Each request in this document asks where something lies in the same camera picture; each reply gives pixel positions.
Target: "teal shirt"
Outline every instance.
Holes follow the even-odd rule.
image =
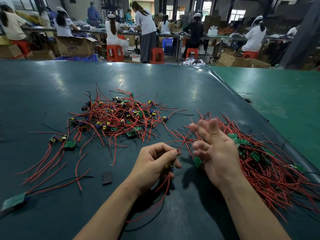
[[[128,20],[128,19],[132,19],[132,16],[127,13],[126,16],[125,16],[125,21],[128,23],[128,24],[133,24],[134,22],[131,21],[131,20]]]

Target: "right hand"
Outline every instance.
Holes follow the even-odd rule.
[[[237,145],[219,129],[217,119],[200,120],[198,124],[190,124],[190,129],[207,141],[195,141],[193,153],[200,157],[210,181],[219,190],[244,177]]]

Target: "black shirt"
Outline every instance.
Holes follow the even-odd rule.
[[[192,22],[188,24],[182,31],[189,33],[190,30],[190,41],[192,43],[199,43],[200,38],[203,36],[203,24]]]

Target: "blue shirt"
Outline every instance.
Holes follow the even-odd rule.
[[[89,7],[88,8],[88,19],[101,19],[98,10],[95,7]]]
[[[132,20],[128,20],[128,19],[132,19],[132,16],[131,16],[129,13],[127,13],[127,14],[125,15],[125,21],[126,21],[128,24],[133,24],[133,23],[134,23]]]

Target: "hand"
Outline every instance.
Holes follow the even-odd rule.
[[[163,142],[143,147],[127,178],[128,183],[134,187],[138,196],[141,195],[154,186],[168,163],[174,161],[176,168],[182,167],[179,160],[176,159],[180,154]],[[170,178],[174,178],[173,172],[169,174]]]
[[[190,129],[207,141],[194,142],[193,153],[200,157],[210,181],[218,189],[244,177],[237,145],[219,129],[218,120],[200,120],[198,125],[190,124]]]

